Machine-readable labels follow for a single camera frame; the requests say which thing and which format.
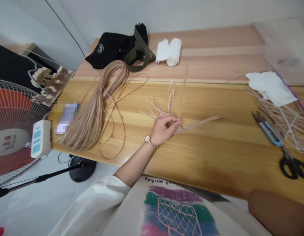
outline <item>black handle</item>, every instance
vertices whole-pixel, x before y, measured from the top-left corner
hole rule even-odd
[[[9,190],[7,188],[0,188],[0,198],[7,195]]]
[[[302,161],[300,161],[298,159],[293,159],[293,162],[295,164],[297,173],[299,174],[300,177],[302,177],[304,179],[304,172],[303,172],[303,170],[301,168],[301,167],[304,168],[304,162],[302,162]]]
[[[289,175],[286,170],[285,170],[285,166],[288,166],[288,168],[290,169],[292,175]],[[296,168],[294,167],[292,161],[290,159],[287,159],[285,157],[283,157],[280,160],[280,168],[281,171],[283,172],[283,174],[288,177],[289,179],[298,179],[298,172],[296,170]]]

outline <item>fan stand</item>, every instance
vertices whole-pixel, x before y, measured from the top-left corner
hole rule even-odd
[[[59,174],[63,174],[68,171],[69,171],[71,179],[74,182],[80,183],[91,177],[91,175],[94,173],[95,167],[96,167],[96,161],[88,160],[85,158],[80,158],[78,156],[73,156],[69,168],[59,170],[59,171],[53,172],[51,174],[41,175],[34,180],[31,180],[24,184],[17,185],[12,188],[0,188],[0,198],[7,195],[9,192],[15,191],[19,188],[23,188],[25,186],[28,186],[28,185],[31,185],[34,183],[43,182],[51,177],[57,176]]]
[[[95,171],[96,161],[85,159],[78,156],[72,156],[69,167],[76,164],[82,164],[83,166],[78,169],[69,171],[70,178],[77,183],[84,182],[89,179]]]

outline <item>white tissue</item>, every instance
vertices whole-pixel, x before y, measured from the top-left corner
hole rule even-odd
[[[159,63],[166,60],[167,65],[169,66],[177,65],[179,62],[180,49],[180,39],[173,38],[170,44],[168,44],[167,39],[159,42],[157,46],[156,62]]]
[[[278,107],[297,101],[297,98],[273,71],[248,73],[246,77],[249,79],[249,87],[258,91],[263,99],[270,100]]]
[[[168,40],[164,39],[162,42],[158,43],[157,53],[156,53],[156,62],[165,61],[171,56],[171,51],[169,49]]]

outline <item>white sleeve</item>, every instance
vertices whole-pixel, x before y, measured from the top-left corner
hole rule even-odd
[[[115,176],[97,180],[73,202],[49,236],[95,235],[130,189]]]

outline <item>power strip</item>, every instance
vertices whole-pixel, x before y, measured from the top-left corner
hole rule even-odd
[[[41,120],[34,124],[31,157],[44,159],[51,151],[51,121]]]

